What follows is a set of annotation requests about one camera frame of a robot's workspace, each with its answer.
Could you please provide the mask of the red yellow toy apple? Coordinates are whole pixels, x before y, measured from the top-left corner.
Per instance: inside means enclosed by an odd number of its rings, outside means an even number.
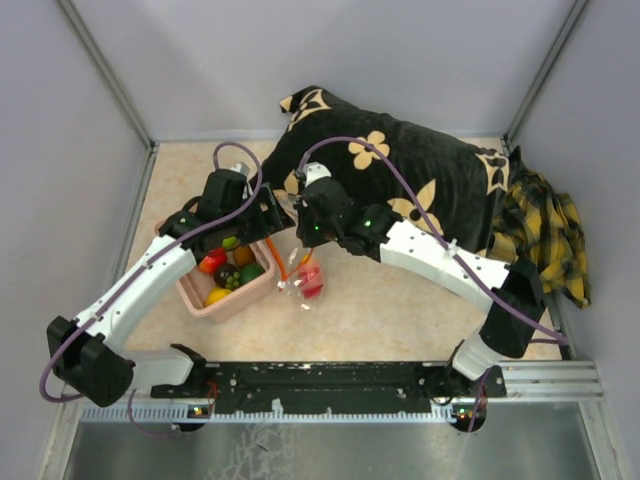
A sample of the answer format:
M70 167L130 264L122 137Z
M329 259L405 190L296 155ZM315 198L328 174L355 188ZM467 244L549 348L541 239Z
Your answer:
M227 263L227 253L223 247L211 250L199 262L198 269L207 275L214 275L215 272Z

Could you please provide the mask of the red toy pepper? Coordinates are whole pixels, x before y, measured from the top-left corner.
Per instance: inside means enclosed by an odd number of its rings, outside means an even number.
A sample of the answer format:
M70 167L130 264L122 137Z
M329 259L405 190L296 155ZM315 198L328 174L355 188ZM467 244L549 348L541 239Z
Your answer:
M298 270L295 284L304 299L317 298L325 285L321 268L315 264L303 265Z

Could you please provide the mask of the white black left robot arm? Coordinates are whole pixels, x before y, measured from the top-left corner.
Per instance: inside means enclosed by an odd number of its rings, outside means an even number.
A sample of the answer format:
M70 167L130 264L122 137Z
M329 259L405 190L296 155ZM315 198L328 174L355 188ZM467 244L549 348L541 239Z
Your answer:
M237 168L218 169L203 193L170 215L134 264L97 301L68 320L47 327L50 360L39 383L41 396L55 375L99 407L115 403L133 389L172 385L184 395L201 394L208 373L183 347L133 352L126 348L136 326L183 276L223 240L261 241L291 227L270 185L258 174L249 180Z

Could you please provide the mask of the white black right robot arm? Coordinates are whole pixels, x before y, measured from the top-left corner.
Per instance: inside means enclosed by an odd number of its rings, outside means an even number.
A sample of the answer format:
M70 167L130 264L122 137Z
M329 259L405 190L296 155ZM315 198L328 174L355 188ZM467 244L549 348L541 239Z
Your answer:
M491 260L440 243L382 205L359 207L329 176L306 183L295 203L296 234L312 248L334 242L354 256L408 270L455 293L484 314L484 323L455 350L448 387L470 395L504 358L526 352L546 310L534 265Z

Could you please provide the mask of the clear zip bag red zipper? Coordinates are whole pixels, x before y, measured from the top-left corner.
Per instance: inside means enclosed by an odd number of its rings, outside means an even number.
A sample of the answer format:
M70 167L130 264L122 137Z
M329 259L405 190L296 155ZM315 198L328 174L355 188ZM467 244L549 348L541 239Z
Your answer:
M314 249L303 247L296 236L298 214L293 206L295 197L284 190L277 190L275 197L285 214L294 222L294 227L289 228L289 231L293 233L293 239L296 241L291 247L280 248L273 236L265 240L277 265L277 288L301 311L310 312L319 307L325 291L323 268Z

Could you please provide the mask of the green toy pear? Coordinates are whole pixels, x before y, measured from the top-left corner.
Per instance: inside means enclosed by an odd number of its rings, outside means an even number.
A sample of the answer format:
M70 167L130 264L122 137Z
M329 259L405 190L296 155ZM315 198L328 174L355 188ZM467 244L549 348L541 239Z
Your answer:
M228 237L222 241L222 247L226 251L232 251L240 245L239 240L235 237Z

